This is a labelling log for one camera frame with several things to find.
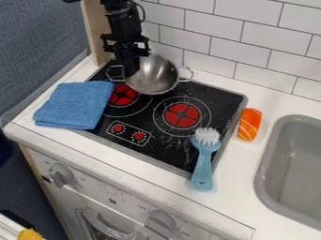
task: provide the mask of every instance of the blue cloth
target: blue cloth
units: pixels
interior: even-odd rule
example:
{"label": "blue cloth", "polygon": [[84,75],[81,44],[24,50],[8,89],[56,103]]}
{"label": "blue cloth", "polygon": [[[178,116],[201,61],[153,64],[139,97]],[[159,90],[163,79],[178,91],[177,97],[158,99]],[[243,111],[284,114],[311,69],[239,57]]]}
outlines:
{"label": "blue cloth", "polygon": [[114,90],[112,82],[61,83],[34,114],[36,125],[93,129]]}

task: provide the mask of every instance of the blue dish brush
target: blue dish brush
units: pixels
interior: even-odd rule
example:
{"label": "blue dish brush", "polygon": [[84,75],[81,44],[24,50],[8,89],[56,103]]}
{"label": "blue dish brush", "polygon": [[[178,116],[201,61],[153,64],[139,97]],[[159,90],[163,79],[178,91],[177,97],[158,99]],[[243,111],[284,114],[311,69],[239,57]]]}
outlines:
{"label": "blue dish brush", "polygon": [[198,128],[191,137],[191,143],[199,151],[194,173],[191,177],[192,186],[199,191],[213,189],[213,173],[211,167],[212,153],[221,147],[220,133],[212,128]]}

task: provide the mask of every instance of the white bristles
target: white bristles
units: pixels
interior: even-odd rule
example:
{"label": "white bristles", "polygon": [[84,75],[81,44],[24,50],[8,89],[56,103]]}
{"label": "white bristles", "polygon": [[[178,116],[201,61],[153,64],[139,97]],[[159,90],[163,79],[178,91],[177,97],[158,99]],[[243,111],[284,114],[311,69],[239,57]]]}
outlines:
{"label": "white bristles", "polygon": [[195,131],[195,139],[203,145],[214,145],[218,142],[220,133],[213,127],[197,128]]}

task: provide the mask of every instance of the sink basin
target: sink basin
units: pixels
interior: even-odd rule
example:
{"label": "sink basin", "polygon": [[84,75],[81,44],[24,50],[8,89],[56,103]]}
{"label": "sink basin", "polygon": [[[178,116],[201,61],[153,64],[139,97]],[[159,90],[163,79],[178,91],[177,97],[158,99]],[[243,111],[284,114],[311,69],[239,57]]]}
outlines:
{"label": "sink basin", "polygon": [[254,186],[270,210],[321,231],[321,121],[303,115],[278,120]]}

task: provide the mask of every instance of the knob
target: knob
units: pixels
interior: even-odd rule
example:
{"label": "knob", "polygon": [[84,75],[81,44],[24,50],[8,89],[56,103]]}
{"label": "knob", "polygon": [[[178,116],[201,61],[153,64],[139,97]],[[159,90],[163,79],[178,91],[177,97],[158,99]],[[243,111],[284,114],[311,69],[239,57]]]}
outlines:
{"label": "knob", "polygon": [[154,210],[146,221],[145,226],[165,239],[184,239],[181,232],[177,230],[179,226],[176,220],[161,210]]}
{"label": "knob", "polygon": [[77,182],[72,171],[61,163],[55,163],[49,170],[49,175],[52,177],[55,185],[62,188],[64,185]]}

